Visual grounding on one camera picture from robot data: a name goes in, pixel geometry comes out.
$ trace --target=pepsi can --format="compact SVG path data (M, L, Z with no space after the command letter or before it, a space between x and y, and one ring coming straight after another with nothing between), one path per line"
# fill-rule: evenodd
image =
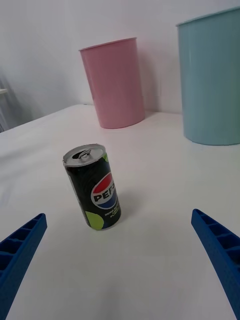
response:
M86 223L95 230L114 225L121 208L105 147L78 146L64 155L63 164Z

